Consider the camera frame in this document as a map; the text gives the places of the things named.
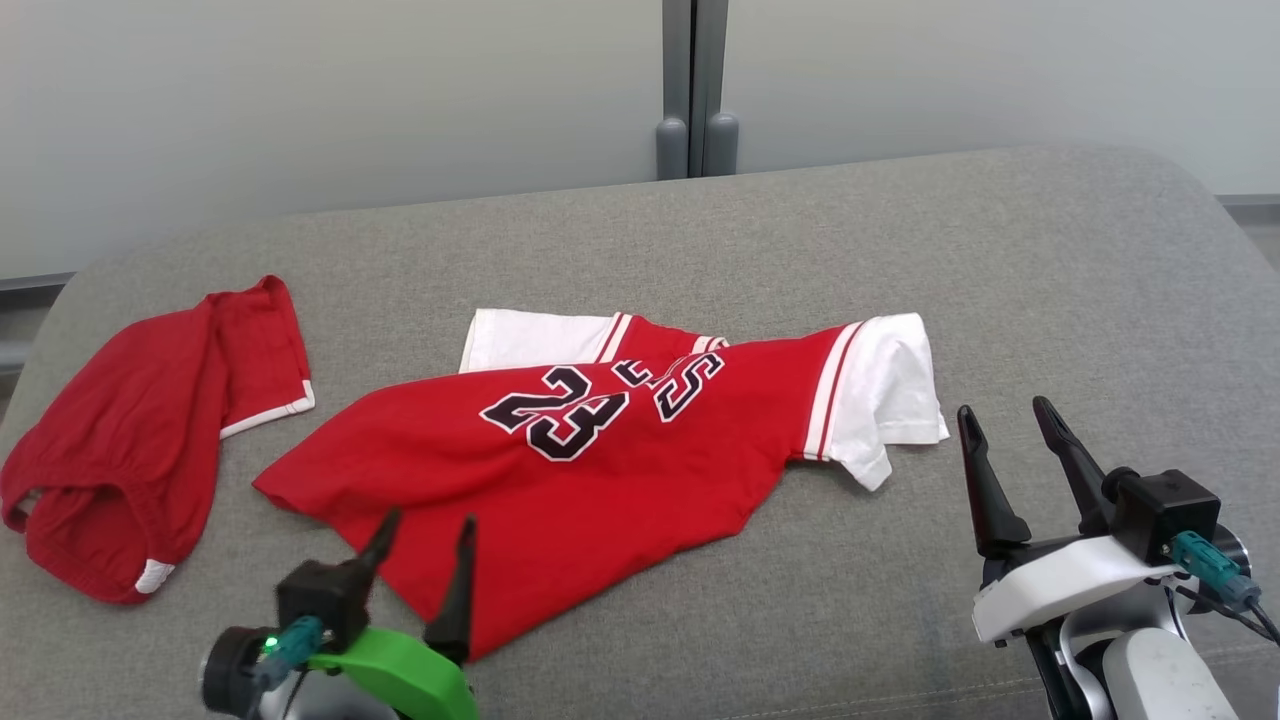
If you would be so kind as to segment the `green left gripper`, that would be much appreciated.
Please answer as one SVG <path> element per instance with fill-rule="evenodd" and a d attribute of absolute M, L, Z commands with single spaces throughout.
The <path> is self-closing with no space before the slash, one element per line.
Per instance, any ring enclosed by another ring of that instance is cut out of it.
<path fill-rule="evenodd" d="M 401 524 L 390 509 L 369 542 L 346 562 L 367 601 Z M 424 643 L 370 626 L 343 653 L 308 660 L 310 719 L 477 719 L 463 666 L 471 655 L 477 520 L 467 515 L 454 546 L 454 570 Z"/>

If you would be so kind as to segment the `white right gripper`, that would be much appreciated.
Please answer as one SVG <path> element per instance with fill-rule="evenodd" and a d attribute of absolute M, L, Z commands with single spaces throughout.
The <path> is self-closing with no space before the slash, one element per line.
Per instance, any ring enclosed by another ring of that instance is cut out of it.
<path fill-rule="evenodd" d="M 983 559 L 982 585 L 974 598 L 972 621 L 979 641 L 995 644 L 1016 632 L 1121 594 L 1148 579 L 1161 582 L 1175 570 L 1149 565 L 1107 536 L 1115 503 L 1103 493 L 1105 474 L 1083 442 L 1044 396 L 1032 409 L 1046 447 L 1061 464 L 1080 514 L 1082 536 L 1059 550 L 1007 570 L 1004 557 L 1032 539 L 989 462 L 989 443 L 969 405 L 957 410 L 966 493 L 975 550 Z"/>

